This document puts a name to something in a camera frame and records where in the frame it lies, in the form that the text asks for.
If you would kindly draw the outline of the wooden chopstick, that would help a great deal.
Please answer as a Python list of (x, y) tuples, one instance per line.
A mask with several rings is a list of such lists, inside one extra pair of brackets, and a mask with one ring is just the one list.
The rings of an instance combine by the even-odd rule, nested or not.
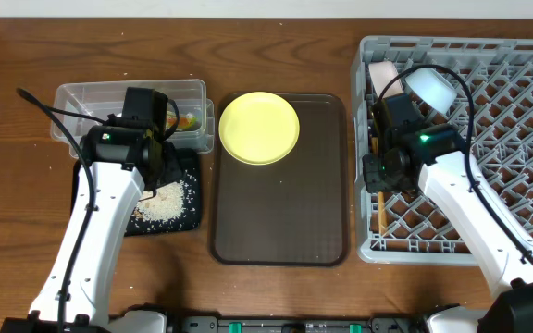
[[(373, 154), (378, 153), (378, 138), (377, 137), (371, 137), (371, 148), (372, 148)], [(378, 233), (380, 236), (383, 236), (388, 226), (387, 215), (385, 211), (385, 198), (384, 198), (383, 191), (378, 192), (377, 199), (378, 199)]]

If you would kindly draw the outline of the cooked rice pile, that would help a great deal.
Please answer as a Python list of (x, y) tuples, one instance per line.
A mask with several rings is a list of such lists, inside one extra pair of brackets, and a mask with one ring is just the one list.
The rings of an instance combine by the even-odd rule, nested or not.
[(145, 221), (166, 221), (184, 213), (185, 183), (172, 182), (155, 191), (144, 191), (133, 214)]

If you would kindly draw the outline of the green snack wrapper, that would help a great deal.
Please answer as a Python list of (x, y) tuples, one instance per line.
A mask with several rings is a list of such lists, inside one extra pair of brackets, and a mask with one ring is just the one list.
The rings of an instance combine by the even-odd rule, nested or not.
[(198, 128), (199, 120), (194, 113), (180, 114), (176, 117), (174, 112), (168, 111), (166, 129), (168, 130), (174, 124), (178, 124), (176, 131), (194, 131)]

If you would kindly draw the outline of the light blue bowl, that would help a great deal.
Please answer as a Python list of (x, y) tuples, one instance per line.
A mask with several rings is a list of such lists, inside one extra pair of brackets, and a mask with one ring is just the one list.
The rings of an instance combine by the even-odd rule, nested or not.
[(453, 86), (433, 68), (417, 69), (405, 82), (423, 102), (441, 114), (449, 111), (457, 96)]

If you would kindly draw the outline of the pink round bowl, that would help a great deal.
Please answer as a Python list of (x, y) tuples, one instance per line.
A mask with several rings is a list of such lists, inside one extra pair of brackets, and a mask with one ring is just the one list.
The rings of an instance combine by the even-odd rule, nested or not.
[[(376, 95), (380, 95), (388, 83), (398, 76), (395, 65), (390, 61), (370, 63), (368, 65), (371, 83)], [(391, 97), (404, 92), (400, 80), (395, 81), (384, 94), (385, 97)]]

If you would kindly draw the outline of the yellow round plate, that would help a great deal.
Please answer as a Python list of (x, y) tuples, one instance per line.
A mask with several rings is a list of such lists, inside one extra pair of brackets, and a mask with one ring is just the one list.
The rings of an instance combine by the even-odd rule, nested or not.
[(290, 102), (272, 92), (248, 92), (222, 111), (219, 139), (236, 160), (269, 165), (288, 155), (300, 136), (300, 120)]

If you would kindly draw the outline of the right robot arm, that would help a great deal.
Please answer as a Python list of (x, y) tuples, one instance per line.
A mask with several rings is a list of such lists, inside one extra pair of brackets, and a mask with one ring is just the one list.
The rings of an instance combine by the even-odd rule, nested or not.
[(370, 108), (377, 150), (363, 158), (369, 192), (419, 192), (446, 216), (474, 256), (492, 298), (425, 315), (426, 332), (533, 332), (533, 238), (483, 177), (449, 124), (428, 126), (401, 93)]

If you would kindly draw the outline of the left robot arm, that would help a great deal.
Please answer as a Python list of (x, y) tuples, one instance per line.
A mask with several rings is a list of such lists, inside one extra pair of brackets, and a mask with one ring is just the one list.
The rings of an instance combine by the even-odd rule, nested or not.
[(8, 317), (4, 332), (166, 332), (168, 316), (149, 306), (118, 318), (109, 314), (110, 290), (124, 234), (144, 191), (170, 177), (168, 138), (176, 131), (167, 111), (176, 103), (154, 89), (129, 87), (119, 116), (97, 120), (75, 140), (57, 109), (30, 92), (24, 100), (40, 108), (68, 139), (81, 168), (75, 201), (56, 261), (24, 318)]

